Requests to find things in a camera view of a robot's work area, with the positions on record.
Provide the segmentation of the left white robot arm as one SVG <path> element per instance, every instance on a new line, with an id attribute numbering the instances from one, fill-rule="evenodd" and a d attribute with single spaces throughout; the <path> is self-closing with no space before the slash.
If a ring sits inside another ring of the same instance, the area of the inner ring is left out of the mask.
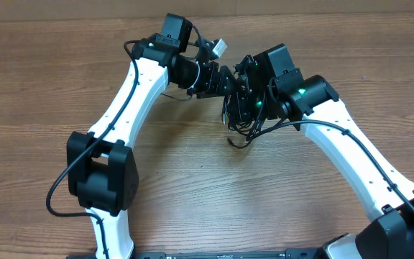
<path id="1" fill-rule="evenodd" d="M 196 31 L 185 17 L 168 14 L 161 32 L 132 42 L 129 70 L 114 100 L 87 133 L 73 132 L 67 141 L 68 189 L 93 223 L 97 249 L 91 258 L 133 254 L 127 212 L 139 185 L 133 149 L 157 98 L 170 83 L 207 97 L 232 85 L 229 69 L 216 63 L 227 49 L 224 40 L 198 37 L 196 56 L 183 56 Z"/>

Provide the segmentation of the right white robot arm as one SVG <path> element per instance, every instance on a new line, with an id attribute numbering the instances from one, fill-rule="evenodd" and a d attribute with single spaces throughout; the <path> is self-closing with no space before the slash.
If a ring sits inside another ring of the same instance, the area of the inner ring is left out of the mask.
<path id="1" fill-rule="evenodd" d="M 326 242 L 316 258 L 414 258 L 414 183 L 369 141 L 338 92 L 320 75 L 304 78 L 285 45 L 248 55 L 235 66 L 226 98 L 230 126 L 252 141 L 294 127 L 314 142 L 353 189 L 369 224 Z"/>

